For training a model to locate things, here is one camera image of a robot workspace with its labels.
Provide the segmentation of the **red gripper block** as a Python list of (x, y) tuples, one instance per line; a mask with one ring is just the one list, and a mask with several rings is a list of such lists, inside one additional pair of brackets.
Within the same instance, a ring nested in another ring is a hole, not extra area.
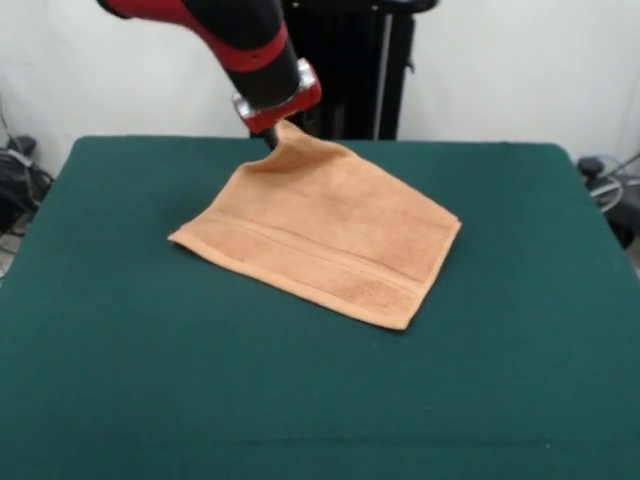
[(301, 58), (297, 63), (299, 83), (295, 93), (284, 103), (265, 108), (254, 108), (243, 96), (236, 93), (232, 97), (234, 109), (245, 126), (253, 134), (259, 134), (270, 149), (278, 146), (278, 137), (272, 128), (280, 120), (309, 110), (322, 98), (322, 87), (315, 69), (308, 60)]

